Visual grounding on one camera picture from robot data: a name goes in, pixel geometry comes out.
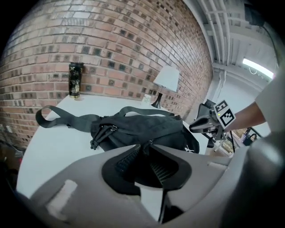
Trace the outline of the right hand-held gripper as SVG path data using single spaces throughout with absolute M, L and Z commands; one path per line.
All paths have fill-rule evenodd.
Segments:
M 225 129 L 236 119 L 227 101 L 200 104 L 198 118 L 189 125 L 192 133 L 212 134 L 216 141 L 225 139 Z

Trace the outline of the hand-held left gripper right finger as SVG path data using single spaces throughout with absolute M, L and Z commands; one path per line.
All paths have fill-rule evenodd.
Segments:
M 228 197 L 220 184 L 230 159 L 153 145 L 149 147 L 148 161 L 162 190 L 161 213 L 224 210 Z

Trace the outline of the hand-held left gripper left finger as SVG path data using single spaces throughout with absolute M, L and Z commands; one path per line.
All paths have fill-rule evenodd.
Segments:
M 156 225 L 138 195 L 117 193 L 102 176 L 106 161 L 136 149 L 121 147 L 73 162 L 33 193 L 31 211 L 45 225 Z

